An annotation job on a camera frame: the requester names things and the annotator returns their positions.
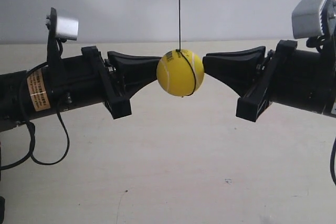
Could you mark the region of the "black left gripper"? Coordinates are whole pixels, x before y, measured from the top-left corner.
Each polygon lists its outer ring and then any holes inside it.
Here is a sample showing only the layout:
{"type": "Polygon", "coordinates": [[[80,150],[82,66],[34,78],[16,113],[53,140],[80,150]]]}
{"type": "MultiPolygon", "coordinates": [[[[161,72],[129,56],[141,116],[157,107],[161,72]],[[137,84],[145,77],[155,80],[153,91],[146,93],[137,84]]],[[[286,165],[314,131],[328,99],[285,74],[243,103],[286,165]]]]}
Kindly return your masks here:
{"type": "Polygon", "coordinates": [[[65,80],[54,85],[61,111],[103,103],[113,119],[131,115],[130,98],[157,80],[161,57],[132,56],[108,51],[103,59],[96,46],[81,48],[81,55],[61,60],[65,80]]]}

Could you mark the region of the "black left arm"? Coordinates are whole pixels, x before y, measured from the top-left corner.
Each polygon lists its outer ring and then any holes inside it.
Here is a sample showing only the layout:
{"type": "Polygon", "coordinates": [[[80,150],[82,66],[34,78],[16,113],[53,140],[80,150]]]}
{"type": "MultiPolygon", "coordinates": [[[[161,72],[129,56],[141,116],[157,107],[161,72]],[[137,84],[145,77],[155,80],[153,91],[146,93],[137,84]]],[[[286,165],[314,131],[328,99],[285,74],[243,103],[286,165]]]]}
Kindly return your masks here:
{"type": "Polygon", "coordinates": [[[109,51],[106,59],[95,46],[81,55],[59,59],[32,74],[1,75],[1,131],[30,120],[97,103],[113,119],[131,115],[130,99],[156,80],[157,56],[131,56],[109,51]]]}

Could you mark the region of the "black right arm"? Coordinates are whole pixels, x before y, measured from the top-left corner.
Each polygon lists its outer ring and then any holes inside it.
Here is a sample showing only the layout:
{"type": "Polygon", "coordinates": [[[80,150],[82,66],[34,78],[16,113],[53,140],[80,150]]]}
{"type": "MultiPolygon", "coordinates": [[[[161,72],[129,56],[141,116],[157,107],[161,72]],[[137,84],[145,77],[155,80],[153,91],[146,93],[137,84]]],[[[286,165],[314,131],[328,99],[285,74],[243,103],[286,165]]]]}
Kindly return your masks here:
{"type": "Polygon", "coordinates": [[[238,118],[255,122],[272,103],[335,117],[334,41],[317,52],[297,47],[297,41],[280,40],[270,51],[208,53],[203,66],[238,94],[238,118]]]}

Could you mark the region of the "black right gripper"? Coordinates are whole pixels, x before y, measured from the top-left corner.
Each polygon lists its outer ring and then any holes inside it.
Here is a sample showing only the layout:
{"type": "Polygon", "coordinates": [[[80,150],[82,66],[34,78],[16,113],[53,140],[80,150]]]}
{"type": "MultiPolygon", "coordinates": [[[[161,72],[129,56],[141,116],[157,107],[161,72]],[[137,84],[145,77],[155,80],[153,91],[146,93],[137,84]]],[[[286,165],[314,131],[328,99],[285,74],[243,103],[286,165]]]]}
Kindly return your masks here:
{"type": "Polygon", "coordinates": [[[264,71],[265,46],[207,53],[202,62],[207,75],[240,97],[238,118],[256,122],[271,103],[321,114],[325,108],[318,85],[322,53],[297,46],[297,41],[280,40],[264,71]]]}

